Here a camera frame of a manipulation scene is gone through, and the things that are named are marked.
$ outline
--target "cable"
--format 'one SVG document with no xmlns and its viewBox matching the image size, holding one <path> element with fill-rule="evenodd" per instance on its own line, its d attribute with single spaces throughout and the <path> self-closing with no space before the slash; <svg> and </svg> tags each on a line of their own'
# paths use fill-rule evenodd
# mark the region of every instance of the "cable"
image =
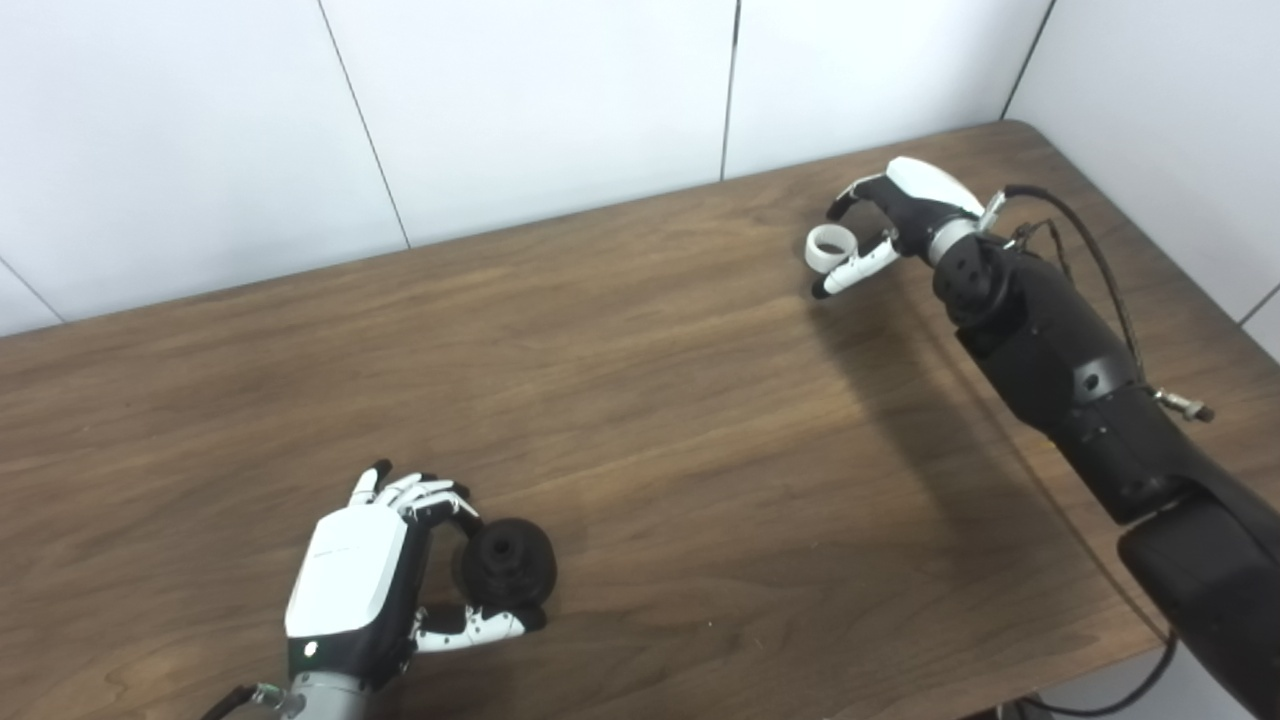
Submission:
<svg viewBox="0 0 1280 720">
<path fill-rule="evenodd" d="M 1138 337 L 1133 332 L 1133 320 L 1129 318 L 1129 309 L 1125 306 L 1124 299 L 1120 297 L 1120 287 L 1116 283 L 1116 277 L 1111 272 L 1111 265 L 1107 263 L 1106 256 L 1102 255 L 1098 241 L 1093 238 L 1093 233 L 1089 232 L 1089 228 L 1084 227 L 1084 220 L 1075 214 L 1075 210 L 1070 205 L 1043 187 L 1034 184 L 1010 184 L 1005 187 L 1005 197 L 1019 196 L 1037 197 L 1057 208 L 1070 220 L 1075 232 L 1080 234 L 1080 240 L 1084 241 L 1085 247 L 1089 249 L 1089 255 L 1093 256 L 1093 261 L 1098 265 L 1098 272 L 1102 273 L 1102 281 L 1107 284 L 1111 304 L 1115 305 L 1116 316 L 1120 319 L 1120 329 L 1124 332 L 1125 345 L 1129 346 L 1129 354 L 1133 355 L 1133 363 L 1138 368 L 1138 380 L 1142 384 L 1147 384 L 1147 372 L 1143 368 L 1142 354 L 1138 351 Z"/>
<path fill-rule="evenodd" d="M 1066 715 L 1068 717 L 1105 717 L 1107 715 L 1115 715 L 1121 710 L 1132 706 L 1143 698 L 1151 688 L 1160 682 L 1160 678 L 1165 675 L 1165 670 L 1169 670 L 1169 665 L 1174 661 L 1174 651 L 1178 650 L 1178 635 L 1174 634 L 1172 628 L 1169 630 L 1169 639 L 1165 642 L 1165 652 L 1160 655 L 1160 660 L 1156 661 L 1156 666 L 1151 669 L 1151 674 L 1147 679 L 1138 684 L 1137 688 L 1124 698 L 1114 702 L 1106 707 L 1098 707 L 1097 710 L 1074 710 L 1070 707 L 1057 707 L 1056 705 L 1048 705 L 1047 702 L 1041 702 L 1036 698 L 1024 697 L 1019 700 L 1019 703 L 1025 703 L 1032 707 L 1043 710 L 1046 712 L 1052 712 L 1055 715 Z"/>
<path fill-rule="evenodd" d="M 210 707 L 209 712 L 201 715 L 200 720 L 223 720 L 223 717 L 230 715 L 233 710 L 253 700 L 255 692 L 257 692 L 257 685 L 236 685 L 232 692 L 227 693 L 227 697 Z"/>
<path fill-rule="evenodd" d="M 1048 227 L 1048 234 L 1053 238 L 1053 250 L 1057 252 L 1059 268 L 1066 275 L 1066 282 L 1071 283 L 1071 287 L 1075 287 L 1075 277 L 1071 274 L 1071 264 L 1066 261 L 1066 249 L 1062 246 L 1062 236 L 1057 232 L 1057 224 L 1053 220 L 1044 219 L 1038 223 L 1023 223 L 1018 225 L 1011 237 L 1015 247 L 1019 252 L 1027 252 L 1027 246 L 1030 245 L 1030 241 L 1036 238 L 1036 233 L 1043 227 Z"/>
</svg>

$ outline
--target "wall seam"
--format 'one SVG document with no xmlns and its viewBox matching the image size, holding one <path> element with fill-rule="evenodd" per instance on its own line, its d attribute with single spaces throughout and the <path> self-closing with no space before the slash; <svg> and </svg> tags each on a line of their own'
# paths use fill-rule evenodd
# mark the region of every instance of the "wall seam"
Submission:
<svg viewBox="0 0 1280 720">
<path fill-rule="evenodd" d="M 733 6 L 733 40 L 728 51 L 728 92 L 724 96 L 724 137 L 721 141 L 721 182 L 724 181 L 724 165 L 728 163 L 728 123 L 733 111 L 733 73 L 737 69 L 737 29 L 742 24 L 742 0 Z"/>
<path fill-rule="evenodd" d="M 401 237 L 404 240 L 404 247 L 412 250 L 413 245 L 408 241 L 408 231 L 404 229 L 404 220 L 399 214 L 399 205 L 396 204 L 396 195 L 392 193 L 392 184 L 387 181 L 387 170 L 383 169 L 383 159 L 378 155 L 378 147 L 374 145 L 374 136 L 369 132 L 369 122 L 365 120 L 365 110 L 360 106 L 360 99 L 356 97 L 356 87 L 351 85 L 351 73 L 347 72 L 347 61 L 342 59 L 342 50 L 338 50 L 338 37 L 333 33 L 333 26 L 329 24 L 329 14 L 324 10 L 324 1 L 316 0 L 316 6 L 320 8 L 320 17 L 324 18 L 324 28 L 329 32 L 329 42 L 333 44 L 333 54 L 338 58 L 338 67 L 342 68 L 342 77 L 347 81 L 347 91 L 351 92 L 351 101 L 356 105 L 356 115 L 360 117 L 360 127 L 365 131 L 365 140 L 369 141 L 369 151 L 374 154 L 374 164 L 378 165 L 378 176 L 383 178 L 383 187 L 387 190 L 387 200 L 392 204 L 392 213 L 396 214 L 396 224 L 401 228 Z"/>
<path fill-rule="evenodd" d="M 67 323 L 67 318 L 63 318 L 63 314 L 59 313 L 52 305 L 50 305 L 50 302 L 47 300 L 45 300 L 45 296 L 40 295 L 40 291 L 37 291 L 35 287 L 32 287 L 32 284 L 29 282 L 27 282 L 27 278 L 22 277 L 18 273 L 18 270 L 14 270 L 13 265 L 10 265 L 9 261 L 5 260 L 3 256 L 0 256 L 0 265 L 4 265 L 4 268 L 6 270 L 9 270 L 13 274 L 13 277 L 18 278 L 18 282 L 22 283 L 22 287 L 27 288 L 28 292 L 31 292 L 32 295 L 35 295 L 36 300 L 38 300 L 41 302 L 41 305 L 44 305 L 45 307 L 47 307 L 49 311 L 52 313 L 55 318 L 58 318 L 59 323 Z"/>
<path fill-rule="evenodd" d="M 1057 5 L 1057 0 L 1048 0 L 1048 8 L 1044 8 L 1044 17 L 1041 18 L 1041 27 L 1036 29 L 1032 46 L 1027 49 L 1027 56 L 1023 58 L 1023 67 L 1018 69 L 1018 78 L 1014 79 L 1014 87 L 1009 88 L 1009 99 L 1005 100 L 1005 109 L 1000 111 L 1001 120 L 1009 114 L 1009 106 L 1014 104 L 1014 95 L 1018 95 L 1018 86 L 1023 83 L 1023 76 L 1027 74 L 1027 65 L 1032 64 L 1032 55 L 1036 54 L 1039 38 L 1044 35 L 1044 26 L 1048 24 L 1048 17 L 1053 14 L 1053 5 Z"/>
<path fill-rule="evenodd" d="M 1249 310 L 1248 313 L 1245 313 L 1244 316 L 1240 318 L 1240 322 L 1236 323 L 1236 324 L 1243 328 L 1244 323 L 1248 323 L 1251 319 L 1253 319 L 1253 316 L 1258 314 L 1258 310 L 1262 310 L 1262 306 L 1266 305 L 1267 301 L 1270 301 L 1272 297 L 1276 296 L 1276 292 L 1280 292 L 1280 283 L 1276 283 L 1276 286 L 1274 288 L 1271 288 L 1271 292 L 1263 295 L 1262 300 L 1260 300 L 1258 304 L 1254 305 L 1252 310 Z"/>
</svg>

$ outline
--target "white ring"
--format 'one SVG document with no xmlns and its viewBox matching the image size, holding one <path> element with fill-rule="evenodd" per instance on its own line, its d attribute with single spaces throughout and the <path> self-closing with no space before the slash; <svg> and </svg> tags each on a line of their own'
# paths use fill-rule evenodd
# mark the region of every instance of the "white ring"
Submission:
<svg viewBox="0 0 1280 720">
<path fill-rule="evenodd" d="M 819 246 L 835 247 L 840 252 Z M 819 273 L 829 273 L 856 251 L 858 238 L 852 231 L 845 225 L 818 225 L 809 231 L 809 238 L 804 242 L 804 261 Z"/>
</svg>

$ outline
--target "wooden tabletop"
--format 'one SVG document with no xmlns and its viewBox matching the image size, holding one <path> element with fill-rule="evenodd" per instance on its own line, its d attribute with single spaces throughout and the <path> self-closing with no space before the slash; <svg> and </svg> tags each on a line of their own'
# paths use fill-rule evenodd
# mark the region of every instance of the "wooden tabletop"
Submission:
<svg viewBox="0 0 1280 720">
<path fill-rule="evenodd" d="M 419 659 L 376 717 L 950 720 L 1153 647 L 1119 530 L 928 269 L 808 297 L 805 232 L 899 154 L 1073 204 L 1153 382 L 1217 409 L 1188 432 L 1280 502 L 1275 364 L 997 123 L 0 341 L 0 715 L 197 717 L 282 680 L 311 528 L 381 456 L 541 524 L 561 582 L 547 630 Z"/>
</svg>

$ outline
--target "metal connector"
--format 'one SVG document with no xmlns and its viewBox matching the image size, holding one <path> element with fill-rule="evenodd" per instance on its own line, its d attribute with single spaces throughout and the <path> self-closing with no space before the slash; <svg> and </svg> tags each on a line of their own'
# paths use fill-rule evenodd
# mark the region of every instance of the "metal connector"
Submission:
<svg viewBox="0 0 1280 720">
<path fill-rule="evenodd" d="M 285 692 L 283 688 L 278 688 L 268 683 L 259 683 L 257 689 L 253 691 L 253 697 L 250 698 L 250 702 L 255 705 L 265 705 L 284 717 L 294 717 L 302 712 L 303 707 L 306 707 L 307 698 L 301 694 Z"/>
<path fill-rule="evenodd" d="M 987 209 L 982 211 L 982 217 L 978 218 L 978 232 L 987 232 L 992 225 L 996 224 L 996 219 L 1000 218 L 1000 211 L 1005 209 L 1005 191 L 997 191 L 996 195 L 991 196 L 987 202 Z"/>
<path fill-rule="evenodd" d="M 1188 421 L 1199 420 L 1202 423 L 1211 423 L 1213 421 L 1213 415 L 1216 415 L 1216 413 L 1213 413 L 1210 406 L 1204 405 L 1203 401 L 1183 397 L 1176 392 L 1169 392 L 1162 387 L 1156 388 L 1152 397 L 1155 397 L 1156 402 L 1160 402 L 1165 407 L 1174 410 L 1175 413 L 1180 413 L 1183 419 Z"/>
</svg>

